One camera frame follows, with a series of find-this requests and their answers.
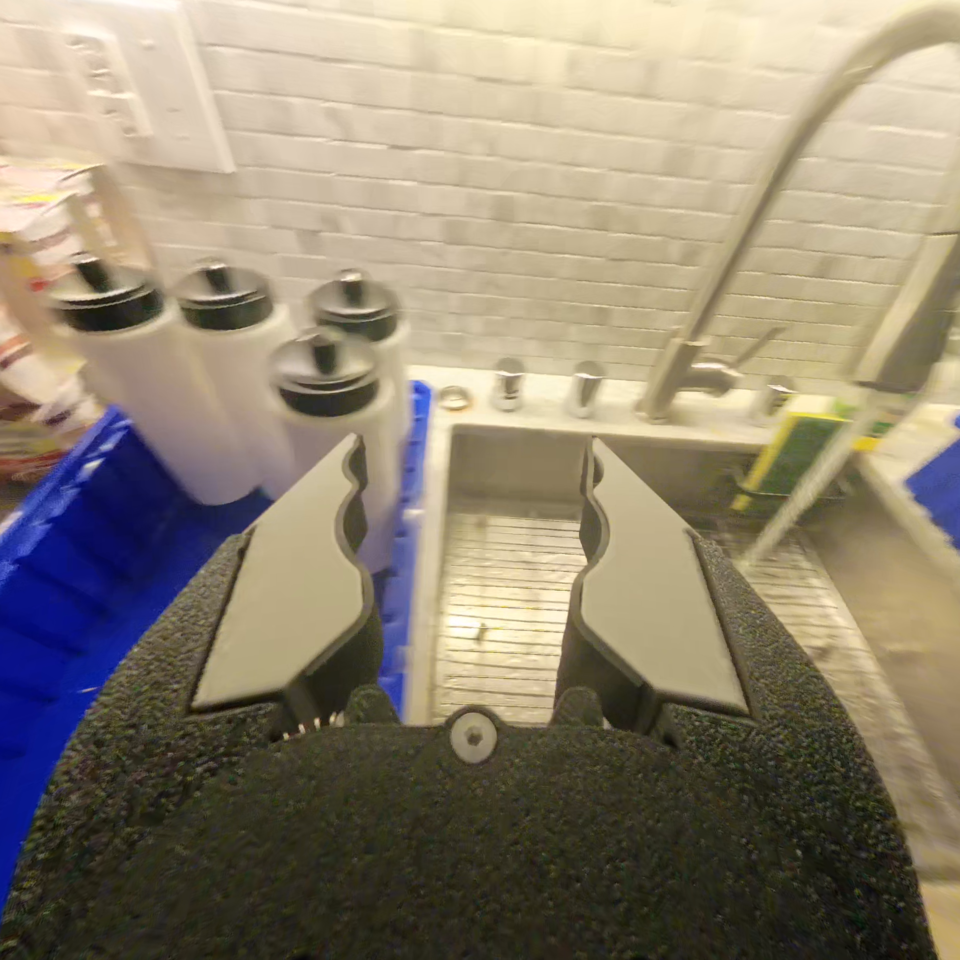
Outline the steel kitchen faucet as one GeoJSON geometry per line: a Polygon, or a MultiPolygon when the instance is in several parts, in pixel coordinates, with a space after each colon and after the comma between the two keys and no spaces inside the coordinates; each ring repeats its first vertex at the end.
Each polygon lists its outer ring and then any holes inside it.
{"type": "MultiPolygon", "coordinates": [[[[857,89],[882,68],[925,49],[959,42],[958,2],[926,2],[908,9],[855,46],[803,107],[771,155],[740,211],[731,234],[714,256],[702,288],[678,333],[667,342],[637,413],[653,423],[668,420],[679,392],[690,390],[690,372],[704,347],[703,335],[729,281],[750,248],[788,174],[810,139],[857,89]]],[[[889,394],[918,394],[940,360],[958,291],[958,166],[950,171],[943,199],[898,293],[851,369],[852,383],[889,394]]]]}

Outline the chrome sink button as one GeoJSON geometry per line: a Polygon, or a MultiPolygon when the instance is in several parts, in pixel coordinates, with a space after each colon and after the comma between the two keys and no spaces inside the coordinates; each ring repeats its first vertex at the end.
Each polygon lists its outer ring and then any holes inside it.
{"type": "Polygon", "coordinates": [[[565,401],[567,413],[576,419],[593,417],[605,378],[604,367],[598,362],[579,362],[570,376],[565,401]]]}
{"type": "Polygon", "coordinates": [[[496,361],[492,369],[493,385],[490,402],[501,412],[512,413],[522,407],[522,388],[525,378],[525,366],[515,357],[504,357],[496,361]]]}
{"type": "Polygon", "coordinates": [[[750,404],[750,422],[755,426],[773,424],[796,393],[796,383],[790,376],[771,378],[755,393],[750,404]]]}

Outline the white squeeze bottle black cap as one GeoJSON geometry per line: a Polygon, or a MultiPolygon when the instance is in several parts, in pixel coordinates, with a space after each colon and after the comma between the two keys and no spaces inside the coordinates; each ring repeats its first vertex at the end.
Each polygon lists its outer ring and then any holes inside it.
{"type": "Polygon", "coordinates": [[[361,438],[366,536],[358,555],[372,575],[390,566],[413,404],[407,381],[366,338],[321,325],[270,354],[275,409],[286,433],[293,479],[304,477],[344,438],[361,438]]]}
{"type": "Polygon", "coordinates": [[[383,378],[393,387],[393,435],[403,462],[413,418],[406,362],[411,327],[396,293],[363,270],[344,270],[307,294],[305,307],[313,324],[336,327],[371,344],[383,378]]]}
{"type": "Polygon", "coordinates": [[[221,258],[195,264],[175,284],[186,336],[250,463],[272,501],[289,489],[290,444],[275,410],[273,352],[298,335],[289,307],[268,279],[221,258]]]}
{"type": "Polygon", "coordinates": [[[147,271],[75,254],[47,291],[85,372],[198,503],[245,495],[236,446],[192,358],[178,308],[147,271]]]}

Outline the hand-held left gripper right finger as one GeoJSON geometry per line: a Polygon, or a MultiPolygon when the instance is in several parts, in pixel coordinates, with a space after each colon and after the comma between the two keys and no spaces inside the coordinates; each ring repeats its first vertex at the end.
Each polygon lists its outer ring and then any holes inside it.
{"type": "Polygon", "coordinates": [[[568,686],[602,714],[750,714],[699,534],[603,440],[585,447],[568,686]]]}

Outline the white wall outlet plate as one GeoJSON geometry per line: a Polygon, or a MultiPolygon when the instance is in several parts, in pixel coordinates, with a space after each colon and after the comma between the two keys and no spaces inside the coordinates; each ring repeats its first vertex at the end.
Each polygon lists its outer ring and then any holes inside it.
{"type": "Polygon", "coordinates": [[[51,18],[67,76],[110,159],[234,174],[184,3],[51,2],[51,18]]]}

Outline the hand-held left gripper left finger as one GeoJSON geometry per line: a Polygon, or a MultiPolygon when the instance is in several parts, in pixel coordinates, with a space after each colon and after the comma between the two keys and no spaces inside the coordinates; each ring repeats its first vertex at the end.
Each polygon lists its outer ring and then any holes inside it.
{"type": "Polygon", "coordinates": [[[348,435],[249,529],[192,711],[343,711],[375,681],[366,450],[348,435]]]}

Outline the yellow green sponge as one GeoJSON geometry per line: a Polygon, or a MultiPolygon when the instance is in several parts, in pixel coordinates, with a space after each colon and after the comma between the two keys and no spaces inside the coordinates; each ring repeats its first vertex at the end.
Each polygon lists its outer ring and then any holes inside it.
{"type": "Polygon", "coordinates": [[[837,398],[824,412],[788,410],[774,427],[771,440],[735,479],[729,509],[744,517],[771,516],[860,408],[855,400],[837,398]]]}

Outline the blue plastic bin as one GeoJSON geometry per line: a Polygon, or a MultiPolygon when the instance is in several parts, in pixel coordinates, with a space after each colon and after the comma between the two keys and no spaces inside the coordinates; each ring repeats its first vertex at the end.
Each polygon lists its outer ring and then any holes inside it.
{"type": "MultiPolygon", "coordinates": [[[[374,681],[402,713],[402,692],[432,394],[411,384],[390,565],[370,570],[374,681]]],[[[242,709],[280,710],[283,738],[345,710],[286,710],[258,702],[225,710],[191,704],[252,526],[276,502],[252,493],[222,506],[193,501],[110,409],[22,502],[2,530],[2,793],[39,797],[92,704],[121,666],[133,678],[133,725],[149,694],[173,699],[161,719],[229,719],[242,709]]]]}
{"type": "Polygon", "coordinates": [[[958,406],[926,403],[912,415],[905,457],[905,485],[919,507],[959,549],[958,406]]]}

